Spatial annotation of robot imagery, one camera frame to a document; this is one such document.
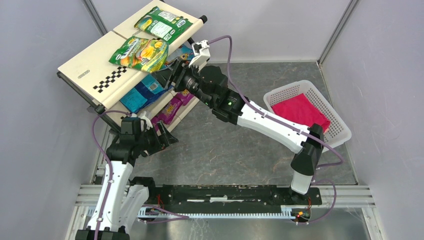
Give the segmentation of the green Fox's candy bag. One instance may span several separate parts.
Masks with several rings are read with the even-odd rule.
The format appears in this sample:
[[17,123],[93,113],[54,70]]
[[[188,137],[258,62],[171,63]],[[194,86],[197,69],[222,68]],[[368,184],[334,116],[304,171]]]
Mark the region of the green Fox's candy bag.
[[187,18],[155,6],[134,24],[134,28],[171,44],[192,25]]

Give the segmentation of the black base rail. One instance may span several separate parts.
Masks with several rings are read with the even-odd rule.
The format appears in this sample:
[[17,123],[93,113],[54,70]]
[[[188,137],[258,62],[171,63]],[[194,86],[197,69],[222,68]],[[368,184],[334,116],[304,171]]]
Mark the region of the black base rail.
[[162,185],[146,202],[178,214],[268,214],[323,203],[317,187],[300,194],[284,185]]

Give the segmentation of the cream tiered shelf rack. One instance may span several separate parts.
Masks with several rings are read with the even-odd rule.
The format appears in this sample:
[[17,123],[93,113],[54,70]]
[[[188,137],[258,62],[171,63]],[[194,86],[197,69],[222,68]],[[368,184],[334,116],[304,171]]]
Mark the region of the cream tiered shelf rack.
[[109,59],[130,37],[153,38],[152,35],[134,28],[134,24],[153,7],[183,16],[192,23],[191,27],[169,45],[169,54],[172,54],[191,38],[208,20],[206,15],[194,16],[161,0],[152,0],[113,30],[58,67],[58,77],[87,101],[96,114],[107,110],[126,112],[127,109],[120,99],[147,75],[140,70],[112,64]]

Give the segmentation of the dark blue fruit candy bag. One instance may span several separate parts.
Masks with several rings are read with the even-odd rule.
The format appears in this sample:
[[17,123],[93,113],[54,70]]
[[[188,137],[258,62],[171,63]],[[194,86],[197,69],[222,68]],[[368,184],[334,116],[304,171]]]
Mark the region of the dark blue fruit candy bag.
[[145,76],[135,87],[125,94],[120,102],[130,113],[137,113],[141,109],[151,105],[165,92],[170,90],[162,85],[150,74]]

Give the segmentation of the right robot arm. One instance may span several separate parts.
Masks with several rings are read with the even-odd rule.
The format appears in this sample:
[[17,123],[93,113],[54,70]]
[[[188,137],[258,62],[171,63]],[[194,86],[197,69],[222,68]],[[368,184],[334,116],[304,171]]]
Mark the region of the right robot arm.
[[178,59],[152,76],[163,87],[173,86],[175,92],[187,90],[208,106],[217,119],[254,130],[283,144],[294,153],[290,163],[291,190],[300,195],[309,191],[324,148],[321,126],[294,123],[263,109],[230,89],[228,77],[217,66],[199,69]]

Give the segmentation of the small green white candy bag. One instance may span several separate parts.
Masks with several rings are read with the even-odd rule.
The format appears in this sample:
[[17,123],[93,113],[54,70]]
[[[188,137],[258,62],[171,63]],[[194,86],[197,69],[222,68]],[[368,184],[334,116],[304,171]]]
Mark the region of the small green white candy bag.
[[128,38],[108,60],[111,64],[146,73],[159,71],[167,60],[169,45],[162,39]]

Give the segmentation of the white plastic basket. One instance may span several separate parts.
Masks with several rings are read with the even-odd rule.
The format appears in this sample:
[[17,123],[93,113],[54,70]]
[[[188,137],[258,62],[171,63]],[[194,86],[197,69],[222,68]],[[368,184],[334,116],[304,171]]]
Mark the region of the white plastic basket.
[[338,147],[351,139],[351,130],[324,95],[309,80],[295,81],[275,88],[264,94],[263,101],[267,109],[272,112],[272,106],[301,94],[305,95],[309,102],[330,120],[330,126],[324,133],[324,141],[330,147]]

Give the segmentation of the red cloth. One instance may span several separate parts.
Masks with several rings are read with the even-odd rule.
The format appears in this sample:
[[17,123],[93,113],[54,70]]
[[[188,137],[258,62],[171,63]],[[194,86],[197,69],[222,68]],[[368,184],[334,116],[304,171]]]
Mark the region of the red cloth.
[[318,124],[326,132],[331,121],[302,93],[271,107],[273,112],[291,122],[311,127]]

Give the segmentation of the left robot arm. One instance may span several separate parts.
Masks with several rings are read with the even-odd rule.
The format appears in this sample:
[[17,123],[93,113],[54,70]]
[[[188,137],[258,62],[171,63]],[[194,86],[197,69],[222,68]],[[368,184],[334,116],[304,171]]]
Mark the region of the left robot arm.
[[77,240],[128,240],[142,205],[154,188],[151,177],[130,175],[139,157],[148,157],[178,142],[162,123],[125,117],[117,139],[105,151],[105,175],[94,213]]

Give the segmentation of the purple grape candy bag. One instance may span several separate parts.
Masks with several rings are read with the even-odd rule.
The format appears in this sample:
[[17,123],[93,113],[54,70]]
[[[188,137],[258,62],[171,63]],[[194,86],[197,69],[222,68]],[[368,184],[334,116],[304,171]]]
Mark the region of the purple grape candy bag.
[[161,122],[161,120],[158,117],[155,116],[150,121],[151,121],[151,124],[154,127],[155,131],[159,134],[160,130],[159,130],[158,124]]
[[183,103],[180,99],[173,98],[156,116],[164,124],[169,125],[182,105]]

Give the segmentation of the purple candy bag on shelf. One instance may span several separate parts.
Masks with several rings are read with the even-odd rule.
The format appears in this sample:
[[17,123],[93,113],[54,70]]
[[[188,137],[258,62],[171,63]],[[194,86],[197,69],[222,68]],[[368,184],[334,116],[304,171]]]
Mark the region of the purple candy bag on shelf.
[[182,103],[183,106],[186,106],[192,100],[194,95],[185,90],[177,93],[175,97]]

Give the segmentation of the light blue Slendy bag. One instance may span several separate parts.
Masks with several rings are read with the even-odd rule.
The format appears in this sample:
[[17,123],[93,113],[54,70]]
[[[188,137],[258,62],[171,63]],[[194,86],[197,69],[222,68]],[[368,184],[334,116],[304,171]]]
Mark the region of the light blue Slendy bag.
[[161,69],[165,69],[173,64],[175,60],[181,58],[185,61],[191,61],[194,58],[193,50],[186,46],[185,44],[178,47],[175,51],[173,51],[165,60]]

